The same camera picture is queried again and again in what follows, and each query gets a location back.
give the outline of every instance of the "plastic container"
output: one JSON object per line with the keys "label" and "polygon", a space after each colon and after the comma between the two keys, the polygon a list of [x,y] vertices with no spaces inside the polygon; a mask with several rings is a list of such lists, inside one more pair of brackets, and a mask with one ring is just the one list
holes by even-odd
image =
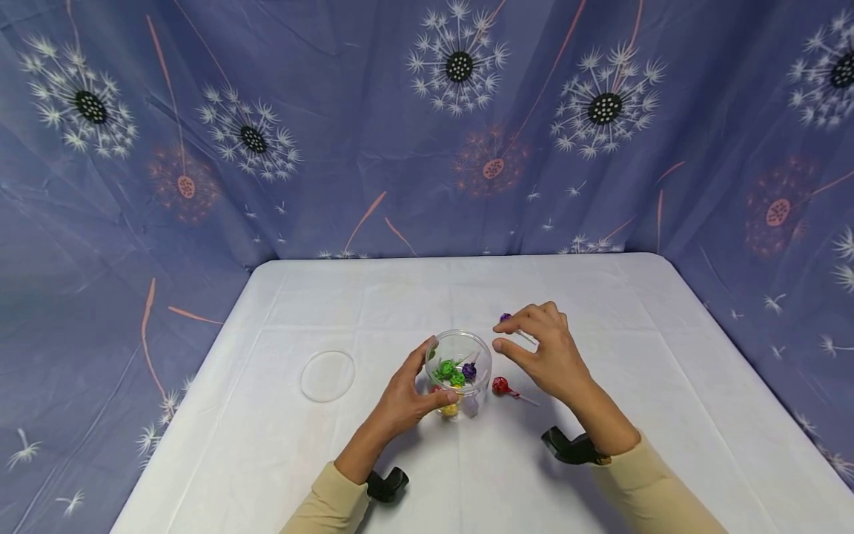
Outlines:
{"label": "plastic container", "polygon": [[489,346],[471,332],[448,330],[436,336],[425,359],[427,390],[442,388],[459,395],[459,402],[437,412],[451,420],[460,415],[475,417],[486,400],[492,375]]}

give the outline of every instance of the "blue curtain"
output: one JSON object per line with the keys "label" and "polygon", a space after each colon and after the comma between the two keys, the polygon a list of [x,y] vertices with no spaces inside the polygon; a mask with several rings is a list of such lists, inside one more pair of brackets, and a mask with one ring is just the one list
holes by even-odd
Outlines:
{"label": "blue curtain", "polygon": [[106,532],[277,258],[659,253],[854,484],[851,2],[0,21],[0,531]]}

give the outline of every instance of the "black clamp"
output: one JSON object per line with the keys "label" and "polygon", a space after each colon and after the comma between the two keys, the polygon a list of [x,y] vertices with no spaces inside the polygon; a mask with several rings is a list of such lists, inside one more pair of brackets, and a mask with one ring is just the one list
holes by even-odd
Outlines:
{"label": "black clamp", "polygon": [[374,501],[390,504],[400,498],[407,484],[409,484],[409,477],[399,467],[392,468],[385,479],[376,471],[371,471],[368,475],[368,496]]}
{"label": "black clamp", "polygon": [[602,455],[590,441],[587,433],[572,441],[567,438],[557,426],[548,429],[540,439],[552,455],[564,464],[580,466],[587,463],[599,463],[607,456]]}

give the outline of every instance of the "beige long-sleeve shirt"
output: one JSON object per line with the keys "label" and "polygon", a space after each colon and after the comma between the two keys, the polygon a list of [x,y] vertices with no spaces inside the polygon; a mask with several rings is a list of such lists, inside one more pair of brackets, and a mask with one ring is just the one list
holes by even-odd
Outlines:
{"label": "beige long-sleeve shirt", "polygon": [[[593,470],[605,496],[639,534],[726,534],[642,435],[634,449]],[[353,534],[367,507],[367,484],[350,482],[330,462],[280,534]]]}

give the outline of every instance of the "hand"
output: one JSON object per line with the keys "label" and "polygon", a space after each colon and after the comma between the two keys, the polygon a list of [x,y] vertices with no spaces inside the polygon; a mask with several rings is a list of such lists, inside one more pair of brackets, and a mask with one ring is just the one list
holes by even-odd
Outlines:
{"label": "hand", "polygon": [[439,390],[429,395],[419,395],[415,390],[415,377],[424,366],[427,347],[435,339],[429,337],[409,353],[401,368],[391,377],[377,407],[366,421],[389,436],[389,440],[413,428],[426,414],[459,400],[453,391]]}
{"label": "hand", "polygon": [[640,442],[641,435],[631,421],[590,377],[566,315],[554,302],[525,306],[493,328],[505,334],[519,329],[540,342],[535,353],[501,338],[492,342],[493,348],[515,361],[541,390],[572,410],[600,453],[621,455]]}
{"label": "hand", "polygon": [[459,400],[453,391],[440,390],[419,395],[415,390],[415,377],[421,372],[427,347],[434,339],[431,336],[409,353],[401,368],[391,377],[377,407],[335,460],[338,471],[355,484],[365,483],[392,439],[413,428],[431,411]]}
{"label": "hand", "polygon": [[527,332],[540,342],[535,353],[500,337],[492,342],[493,348],[519,365],[541,390],[572,408],[593,379],[572,339],[566,314],[560,313],[554,302],[529,304],[493,328],[505,334],[516,330]]}

